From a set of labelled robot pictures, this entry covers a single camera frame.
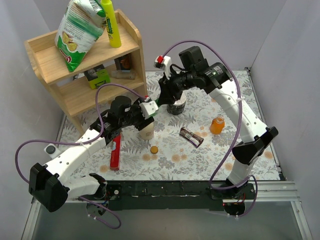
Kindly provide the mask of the green plastic bottle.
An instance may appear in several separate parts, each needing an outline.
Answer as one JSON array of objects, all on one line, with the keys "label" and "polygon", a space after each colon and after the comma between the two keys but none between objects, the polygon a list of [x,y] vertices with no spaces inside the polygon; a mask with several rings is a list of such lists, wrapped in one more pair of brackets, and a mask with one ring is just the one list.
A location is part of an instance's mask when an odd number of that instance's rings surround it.
[{"label": "green plastic bottle", "polygon": [[156,103],[156,106],[157,106],[157,112],[159,111],[159,109],[160,109],[160,106],[159,106],[159,98],[157,98],[156,100],[154,100],[155,101],[155,103]]}]

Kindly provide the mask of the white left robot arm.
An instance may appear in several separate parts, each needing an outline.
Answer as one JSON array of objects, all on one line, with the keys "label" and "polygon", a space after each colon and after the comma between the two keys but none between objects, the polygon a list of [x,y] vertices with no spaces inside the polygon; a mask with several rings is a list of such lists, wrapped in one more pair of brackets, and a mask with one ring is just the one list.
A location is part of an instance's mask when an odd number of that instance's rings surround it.
[{"label": "white left robot arm", "polygon": [[73,172],[97,151],[106,147],[125,127],[141,131],[154,122],[158,111],[154,100],[117,96],[84,135],[72,146],[45,165],[36,163],[30,169],[29,193],[49,212],[55,212],[69,199],[91,196],[101,200],[107,193],[107,181],[97,173],[71,179]]}]

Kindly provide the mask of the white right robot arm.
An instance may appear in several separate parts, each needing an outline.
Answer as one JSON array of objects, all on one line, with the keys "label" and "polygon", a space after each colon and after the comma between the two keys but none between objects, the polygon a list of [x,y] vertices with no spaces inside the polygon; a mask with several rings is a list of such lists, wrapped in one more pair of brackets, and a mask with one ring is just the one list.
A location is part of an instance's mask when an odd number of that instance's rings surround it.
[{"label": "white right robot arm", "polygon": [[226,192],[237,199],[245,192],[244,184],[259,156],[279,134],[276,127],[268,127],[262,122],[246,101],[241,98],[239,85],[230,70],[220,62],[208,64],[201,49],[192,46],[179,53],[183,68],[180,73],[173,70],[169,56],[158,56],[156,68],[164,71],[159,80],[160,96],[157,105],[170,105],[178,101],[183,91],[191,88],[204,90],[224,110],[236,126],[239,144],[232,143],[230,153],[235,157],[231,173],[226,180]]}]

